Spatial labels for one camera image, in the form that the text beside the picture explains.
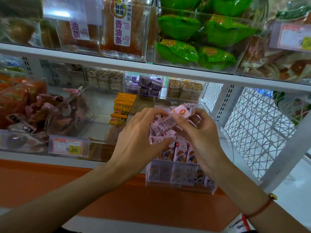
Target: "forearm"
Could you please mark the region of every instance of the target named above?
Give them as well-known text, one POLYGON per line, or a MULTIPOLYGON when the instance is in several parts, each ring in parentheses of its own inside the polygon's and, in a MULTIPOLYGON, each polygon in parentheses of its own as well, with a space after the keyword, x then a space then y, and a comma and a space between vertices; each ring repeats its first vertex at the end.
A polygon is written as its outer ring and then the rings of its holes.
POLYGON ((0 216, 2 233, 48 233, 122 183, 111 165, 97 168, 67 185, 0 216))
MULTIPOLYGON (((245 215, 258 211, 269 200, 268 195, 229 160, 219 162, 214 173, 216 183, 245 215)), ((275 202, 249 221, 259 233, 309 232, 275 202)))

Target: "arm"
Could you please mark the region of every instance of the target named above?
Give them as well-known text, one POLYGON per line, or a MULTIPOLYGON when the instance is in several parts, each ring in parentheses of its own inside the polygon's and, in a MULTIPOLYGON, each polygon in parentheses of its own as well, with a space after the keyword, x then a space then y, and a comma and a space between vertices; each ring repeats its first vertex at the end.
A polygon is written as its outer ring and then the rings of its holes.
MULTIPOLYGON (((255 213, 267 203, 268 195, 227 158, 220 146, 216 124, 205 110, 196 109, 196 114, 202 120, 197 116, 190 119, 197 128, 174 114, 175 121, 183 129, 174 130, 191 142, 202 170, 216 181, 240 211, 244 215, 255 213)), ((259 233, 309 232, 275 202, 248 220, 259 233)))
POLYGON ((106 165, 0 216, 0 232, 53 232, 96 199, 138 174, 173 142, 166 139, 156 145, 149 143, 149 127, 158 114, 168 115, 162 109, 150 108, 137 113, 119 134, 106 165))

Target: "yellow price sticker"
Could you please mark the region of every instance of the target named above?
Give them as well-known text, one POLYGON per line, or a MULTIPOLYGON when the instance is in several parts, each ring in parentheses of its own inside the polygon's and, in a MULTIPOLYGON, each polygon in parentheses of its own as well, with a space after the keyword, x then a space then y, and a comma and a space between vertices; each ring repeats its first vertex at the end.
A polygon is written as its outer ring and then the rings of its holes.
POLYGON ((303 50, 311 50, 311 37, 305 37, 302 40, 301 49, 303 49, 303 50))
POLYGON ((80 146, 74 146, 70 145, 69 148, 67 148, 69 154, 76 154, 76 155, 81 155, 81 147, 80 146))

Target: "wire mesh panel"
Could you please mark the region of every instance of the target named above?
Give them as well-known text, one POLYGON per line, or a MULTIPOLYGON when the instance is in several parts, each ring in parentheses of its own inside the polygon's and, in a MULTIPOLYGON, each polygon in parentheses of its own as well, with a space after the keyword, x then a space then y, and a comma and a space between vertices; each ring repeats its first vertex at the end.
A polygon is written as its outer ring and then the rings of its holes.
POLYGON ((222 86, 222 83, 208 83, 206 85, 202 99, 210 111, 212 111, 215 106, 222 86))
POLYGON ((297 95, 244 88, 225 130, 260 179, 310 109, 297 95))

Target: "hand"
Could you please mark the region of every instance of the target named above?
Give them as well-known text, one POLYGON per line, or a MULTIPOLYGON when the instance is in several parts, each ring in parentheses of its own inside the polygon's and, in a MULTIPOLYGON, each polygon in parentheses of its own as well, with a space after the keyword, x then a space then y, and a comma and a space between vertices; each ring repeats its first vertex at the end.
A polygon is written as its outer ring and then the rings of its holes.
POLYGON ((107 164, 121 172, 122 182, 141 172, 158 153, 173 142, 172 138, 168 138, 158 144, 150 144, 149 128, 152 121, 158 119, 156 115, 168 116, 168 113, 159 108, 144 108, 120 132, 115 151, 107 164))
POLYGON ((173 129, 182 137, 188 140, 194 148, 196 159, 202 170, 213 177, 213 170, 217 168, 219 161, 228 161, 223 152, 217 133, 217 126, 204 109, 196 108, 195 113, 190 120, 197 125, 197 128, 189 123, 184 117, 177 113, 172 113, 178 126, 183 130, 174 127, 173 129))

